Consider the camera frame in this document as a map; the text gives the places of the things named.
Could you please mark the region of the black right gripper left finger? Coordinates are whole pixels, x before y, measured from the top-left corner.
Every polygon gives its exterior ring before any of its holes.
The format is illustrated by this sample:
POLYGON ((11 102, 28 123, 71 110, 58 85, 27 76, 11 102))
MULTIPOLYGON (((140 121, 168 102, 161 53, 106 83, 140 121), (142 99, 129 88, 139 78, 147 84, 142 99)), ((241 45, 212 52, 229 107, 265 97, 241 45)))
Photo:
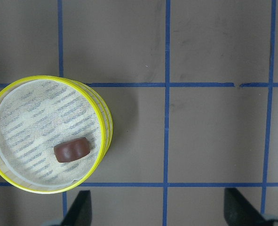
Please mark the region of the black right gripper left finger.
POLYGON ((92 202, 89 190, 80 191, 62 220, 63 226, 90 226, 92 223, 92 202))

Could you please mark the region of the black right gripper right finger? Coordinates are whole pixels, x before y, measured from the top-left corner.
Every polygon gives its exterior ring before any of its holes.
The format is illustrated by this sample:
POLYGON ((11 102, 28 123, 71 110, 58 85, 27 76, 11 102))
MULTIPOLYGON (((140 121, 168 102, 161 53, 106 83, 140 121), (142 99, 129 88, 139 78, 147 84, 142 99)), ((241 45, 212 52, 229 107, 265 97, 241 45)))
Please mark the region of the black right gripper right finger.
POLYGON ((264 226, 266 220, 236 188, 224 189, 224 219, 229 226, 264 226))

